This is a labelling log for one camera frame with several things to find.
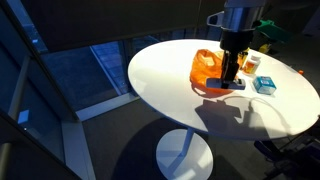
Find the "blue box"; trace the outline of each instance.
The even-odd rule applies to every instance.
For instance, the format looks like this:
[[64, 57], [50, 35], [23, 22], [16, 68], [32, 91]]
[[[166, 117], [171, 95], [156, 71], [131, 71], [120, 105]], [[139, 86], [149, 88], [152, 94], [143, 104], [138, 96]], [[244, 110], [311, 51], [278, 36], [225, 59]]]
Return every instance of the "blue box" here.
[[271, 95], [277, 89], [271, 77], [257, 76], [253, 81], [253, 86], [258, 93]]

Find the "white round table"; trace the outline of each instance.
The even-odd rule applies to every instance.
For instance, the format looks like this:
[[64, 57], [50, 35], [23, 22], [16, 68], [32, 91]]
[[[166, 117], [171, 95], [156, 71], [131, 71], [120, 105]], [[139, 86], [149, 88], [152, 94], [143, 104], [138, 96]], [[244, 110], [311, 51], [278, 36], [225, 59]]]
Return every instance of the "white round table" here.
[[299, 134], [311, 127], [320, 113], [313, 86], [282, 62], [261, 56], [256, 75], [270, 76], [277, 90], [272, 95], [256, 92], [254, 75], [241, 71], [244, 90], [231, 93], [194, 91], [189, 80], [193, 58], [199, 49], [220, 51], [219, 42], [174, 40], [141, 50], [130, 62], [132, 87], [150, 106], [169, 119], [188, 127], [174, 130], [160, 140], [157, 162], [168, 179], [206, 179], [213, 167], [212, 153], [194, 131], [242, 140], [270, 140]]

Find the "table top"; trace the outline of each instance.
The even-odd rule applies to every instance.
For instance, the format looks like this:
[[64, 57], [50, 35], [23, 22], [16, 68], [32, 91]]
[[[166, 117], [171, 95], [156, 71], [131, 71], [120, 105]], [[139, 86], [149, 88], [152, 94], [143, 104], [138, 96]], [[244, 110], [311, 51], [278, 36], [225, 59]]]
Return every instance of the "table top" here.
[[130, 62], [129, 80], [138, 95], [169, 119], [198, 131], [226, 138], [269, 140], [299, 134], [320, 114], [320, 100], [313, 86], [282, 62], [261, 56], [258, 76], [270, 76], [277, 90], [256, 92], [255, 75], [239, 71], [244, 90], [214, 93], [194, 90], [189, 80], [193, 58], [199, 49], [221, 51], [219, 42], [174, 40], [149, 46]]

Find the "table pedestal base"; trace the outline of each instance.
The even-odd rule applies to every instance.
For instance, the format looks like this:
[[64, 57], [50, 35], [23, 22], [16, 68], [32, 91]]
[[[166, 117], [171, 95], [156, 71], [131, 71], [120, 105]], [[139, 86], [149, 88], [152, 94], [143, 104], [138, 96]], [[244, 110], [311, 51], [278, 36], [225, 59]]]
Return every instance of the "table pedestal base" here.
[[192, 129], [165, 134], [157, 146], [156, 158], [167, 179], [208, 179], [213, 168], [208, 144]]

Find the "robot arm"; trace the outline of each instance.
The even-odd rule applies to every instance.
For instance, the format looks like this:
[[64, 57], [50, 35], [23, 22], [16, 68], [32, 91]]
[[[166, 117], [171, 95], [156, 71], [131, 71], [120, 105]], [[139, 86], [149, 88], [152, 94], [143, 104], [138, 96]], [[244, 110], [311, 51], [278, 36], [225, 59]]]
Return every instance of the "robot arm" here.
[[266, 0], [227, 0], [224, 12], [208, 17], [208, 25], [222, 28], [220, 48], [224, 50], [224, 56], [220, 88], [227, 89], [230, 84], [237, 84], [238, 53], [249, 47], [253, 31], [260, 25], [258, 20], [265, 3]]

